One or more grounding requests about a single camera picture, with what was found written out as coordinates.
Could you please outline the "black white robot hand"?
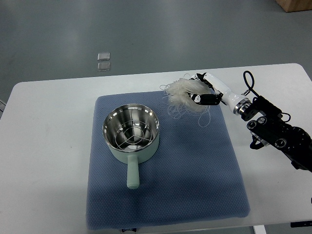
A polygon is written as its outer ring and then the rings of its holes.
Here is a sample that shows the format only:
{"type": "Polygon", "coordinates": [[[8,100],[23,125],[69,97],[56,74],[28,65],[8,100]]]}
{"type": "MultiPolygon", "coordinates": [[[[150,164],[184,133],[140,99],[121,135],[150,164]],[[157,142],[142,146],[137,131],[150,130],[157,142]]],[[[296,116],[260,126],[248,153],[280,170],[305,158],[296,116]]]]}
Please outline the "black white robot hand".
{"type": "Polygon", "coordinates": [[[197,73],[191,79],[200,81],[210,91],[213,91],[210,94],[189,91],[189,97],[198,105],[218,105],[222,102],[236,115],[241,115],[251,105],[251,101],[245,95],[234,93],[225,83],[212,74],[197,73]]]}

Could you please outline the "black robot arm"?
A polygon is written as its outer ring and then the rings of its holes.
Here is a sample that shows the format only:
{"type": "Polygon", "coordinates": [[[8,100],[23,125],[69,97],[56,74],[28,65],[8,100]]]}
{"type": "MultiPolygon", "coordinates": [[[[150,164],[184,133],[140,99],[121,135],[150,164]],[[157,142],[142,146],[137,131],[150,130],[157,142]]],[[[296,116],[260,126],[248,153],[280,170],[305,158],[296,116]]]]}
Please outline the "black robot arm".
{"type": "Polygon", "coordinates": [[[247,128],[252,133],[250,148],[260,149],[268,144],[280,150],[291,161],[295,169],[312,170],[312,139],[302,128],[283,121],[282,112],[254,90],[254,77],[250,71],[244,71],[243,78],[248,90],[255,97],[252,102],[246,102],[239,107],[237,113],[247,122],[247,128]]]}

